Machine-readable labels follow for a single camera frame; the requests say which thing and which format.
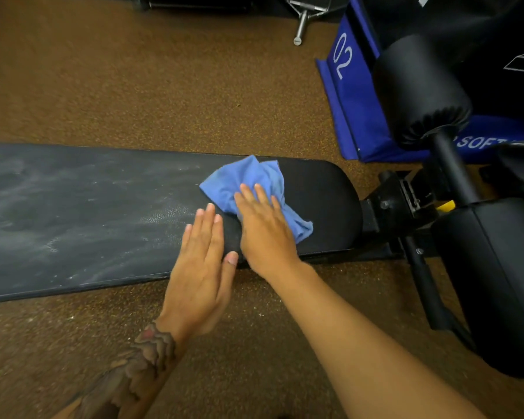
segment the yellow part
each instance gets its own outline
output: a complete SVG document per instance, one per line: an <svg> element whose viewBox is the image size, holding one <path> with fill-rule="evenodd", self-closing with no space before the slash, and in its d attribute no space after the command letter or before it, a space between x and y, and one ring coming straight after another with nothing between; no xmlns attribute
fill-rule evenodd
<svg viewBox="0 0 524 419"><path fill-rule="evenodd" d="M448 213L451 210L454 210L456 208L456 204L454 204L454 201L449 201L448 203L443 204L440 207L437 207L437 210Z"/></svg>

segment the blue towel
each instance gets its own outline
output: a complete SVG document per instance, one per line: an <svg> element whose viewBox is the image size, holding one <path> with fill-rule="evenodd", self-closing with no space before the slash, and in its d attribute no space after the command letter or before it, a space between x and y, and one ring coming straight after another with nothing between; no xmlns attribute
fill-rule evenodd
<svg viewBox="0 0 524 419"><path fill-rule="evenodd" d="M260 184L268 198L276 196L282 206L287 225L295 237L295 244L299 244L312 233L312 222L301 219L286 204L283 175L277 160L260 163L256 157L249 156L222 166L200 184L200 189L225 213L238 214L234 196L240 191L241 184L248 185L250 189L254 189L254 184Z"/></svg>

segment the fingernail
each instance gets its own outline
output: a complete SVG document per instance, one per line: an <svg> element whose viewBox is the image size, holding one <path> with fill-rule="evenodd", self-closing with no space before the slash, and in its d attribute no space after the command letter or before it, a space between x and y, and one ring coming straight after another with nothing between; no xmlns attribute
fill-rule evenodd
<svg viewBox="0 0 524 419"><path fill-rule="evenodd" d="M236 251L230 251L229 254L227 254L227 261L231 263L233 266L237 266L238 253Z"/></svg>

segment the brown speckled floor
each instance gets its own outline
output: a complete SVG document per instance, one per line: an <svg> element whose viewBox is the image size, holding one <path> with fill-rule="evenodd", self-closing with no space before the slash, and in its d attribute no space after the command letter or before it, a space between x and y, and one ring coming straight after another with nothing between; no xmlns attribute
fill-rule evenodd
<svg viewBox="0 0 524 419"><path fill-rule="evenodd" d="M0 141L331 160L361 196L384 165L342 160L314 66L336 26L139 14L108 0L0 0ZM435 276L457 303L438 262ZM524 382L427 324L403 262L321 266L343 297L492 418L524 419ZM47 417L159 311L165 282L0 304L0 418ZM149 418L343 417L300 330L241 271L222 324Z"/></svg>

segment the number 02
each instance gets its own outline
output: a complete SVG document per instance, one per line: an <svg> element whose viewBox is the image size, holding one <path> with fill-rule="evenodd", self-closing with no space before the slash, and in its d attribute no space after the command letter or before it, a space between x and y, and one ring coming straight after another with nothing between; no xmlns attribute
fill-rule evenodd
<svg viewBox="0 0 524 419"><path fill-rule="evenodd" d="M346 47L344 51L345 42L347 39L348 39L348 35L344 32L342 35L340 35L340 38L338 38L337 43L336 43L336 48L334 48L334 57L333 57L334 63L337 63L337 61L340 60L342 51L344 53L349 53L349 59L347 60L347 62L340 63L336 68L337 76L340 77L340 79L344 78L340 72L340 69L345 68L349 63L351 63L351 56L353 55L353 50L351 49L350 46ZM340 41L342 42L342 44L341 44L340 51L338 52L337 48L340 46Z"/></svg>

